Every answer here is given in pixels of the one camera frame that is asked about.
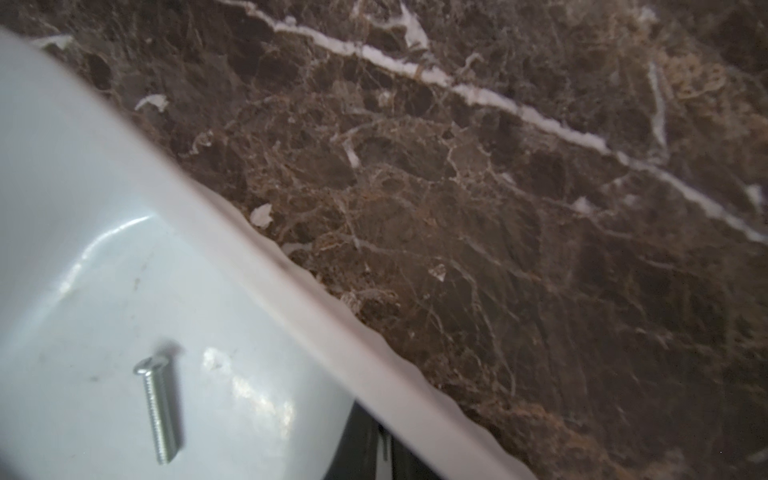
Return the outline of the white plastic storage tray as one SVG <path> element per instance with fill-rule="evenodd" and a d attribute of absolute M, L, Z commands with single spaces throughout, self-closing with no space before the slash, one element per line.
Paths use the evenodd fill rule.
<path fill-rule="evenodd" d="M 133 373 L 162 355 L 159 465 Z M 1 34 L 5 479 L 531 470 L 43 49 Z"/>

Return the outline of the silver screw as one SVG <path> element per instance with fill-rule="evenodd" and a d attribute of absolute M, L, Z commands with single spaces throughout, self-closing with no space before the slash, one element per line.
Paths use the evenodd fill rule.
<path fill-rule="evenodd" d="M 166 385 L 167 357 L 153 355 L 139 361 L 133 373 L 142 380 L 154 451 L 159 465 L 168 465 L 178 453 L 173 416 Z"/>

